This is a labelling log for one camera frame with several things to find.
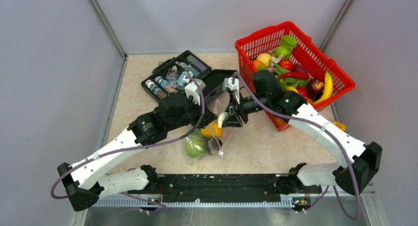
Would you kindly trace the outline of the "white garlic bulb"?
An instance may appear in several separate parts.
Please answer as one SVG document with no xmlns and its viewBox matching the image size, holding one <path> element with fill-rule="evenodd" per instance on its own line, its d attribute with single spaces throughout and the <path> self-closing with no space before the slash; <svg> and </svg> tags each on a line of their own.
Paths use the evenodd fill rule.
<svg viewBox="0 0 418 226">
<path fill-rule="evenodd" d="M 223 122 L 227 119 L 229 114 L 227 112 L 221 112 L 217 118 L 217 126 L 218 128 L 222 128 Z"/>
</svg>

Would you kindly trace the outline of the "yellow bell pepper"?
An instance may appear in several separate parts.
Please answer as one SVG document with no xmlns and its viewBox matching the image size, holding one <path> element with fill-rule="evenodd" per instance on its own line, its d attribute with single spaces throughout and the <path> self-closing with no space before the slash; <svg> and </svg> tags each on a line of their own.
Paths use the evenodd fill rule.
<svg viewBox="0 0 418 226">
<path fill-rule="evenodd" d="M 222 128 L 218 128 L 217 121 L 213 121 L 201 129 L 201 134 L 206 138 L 218 138 L 222 136 Z"/>
</svg>

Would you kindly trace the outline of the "clear zip top bag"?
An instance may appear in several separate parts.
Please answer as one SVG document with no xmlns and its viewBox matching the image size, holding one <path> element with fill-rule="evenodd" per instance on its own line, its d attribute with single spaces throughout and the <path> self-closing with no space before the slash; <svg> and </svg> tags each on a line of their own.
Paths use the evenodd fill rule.
<svg viewBox="0 0 418 226">
<path fill-rule="evenodd" d="M 185 161 L 192 166 L 207 156 L 223 156 L 224 149 L 232 137 L 231 128 L 221 128 L 217 120 L 205 128 L 196 129 L 185 138 Z"/>
</svg>

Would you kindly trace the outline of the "green cabbage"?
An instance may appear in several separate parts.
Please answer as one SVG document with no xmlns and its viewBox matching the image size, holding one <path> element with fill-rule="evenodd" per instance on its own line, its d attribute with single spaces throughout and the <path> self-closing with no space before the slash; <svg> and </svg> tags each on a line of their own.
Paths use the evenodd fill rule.
<svg viewBox="0 0 418 226">
<path fill-rule="evenodd" d="M 207 153 L 206 139 L 198 135 L 186 138 L 185 153 L 188 157 L 196 158 Z"/>
</svg>

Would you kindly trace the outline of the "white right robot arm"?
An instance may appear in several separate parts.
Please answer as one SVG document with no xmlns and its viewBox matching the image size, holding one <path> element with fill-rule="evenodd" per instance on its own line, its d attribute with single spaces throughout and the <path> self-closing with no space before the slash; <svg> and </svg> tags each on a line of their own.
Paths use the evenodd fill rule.
<svg viewBox="0 0 418 226">
<path fill-rule="evenodd" d="M 303 164 L 289 179 L 294 192 L 308 186 L 338 186 L 346 193 L 359 195 L 380 169 L 383 149 L 347 134 L 324 118 L 308 101 L 295 91 L 282 91 L 275 76 L 262 70 L 253 74 L 255 93 L 234 73 L 223 82 L 223 90 L 230 94 L 228 114 L 219 125 L 242 126 L 248 115 L 261 110 L 280 117 L 287 124 L 301 130 L 325 148 L 334 158 L 332 164 Z"/>
</svg>

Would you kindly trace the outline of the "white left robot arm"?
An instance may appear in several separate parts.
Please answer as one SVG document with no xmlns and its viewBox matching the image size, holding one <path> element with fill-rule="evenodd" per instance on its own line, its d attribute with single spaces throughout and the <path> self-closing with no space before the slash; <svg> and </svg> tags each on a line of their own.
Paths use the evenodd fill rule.
<svg viewBox="0 0 418 226">
<path fill-rule="evenodd" d="M 157 174 L 150 165 L 132 172 L 111 174 L 115 166 L 143 150 L 169 145 L 190 136 L 207 123 L 208 113 L 201 80 L 192 79 L 185 87 L 186 94 L 173 94 L 162 99 L 158 107 L 140 115 L 115 139 L 73 164 L 58 166 L 59 179 L 51 188 L 51 196 L 58 199 L 55 187 L 62 183 L 74 211 L 92 207 L 101 198 L 130 190 L 154 192 L 158 187 Z"/>
</svg>

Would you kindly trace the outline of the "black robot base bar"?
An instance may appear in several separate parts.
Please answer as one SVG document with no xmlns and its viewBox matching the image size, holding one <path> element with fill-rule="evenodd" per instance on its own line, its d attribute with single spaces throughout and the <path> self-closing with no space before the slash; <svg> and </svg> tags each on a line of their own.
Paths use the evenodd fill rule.
<svg viewBox="0 0 418 226">
<path fill-rule="evenodd" d="M 130 194 L 155 194 L 165 203 L 279 202 L 283 195 L 321 193 L 320 186 L 305 186 L 294 175 L 278 174 L 166 174 Z"/>
</svg>

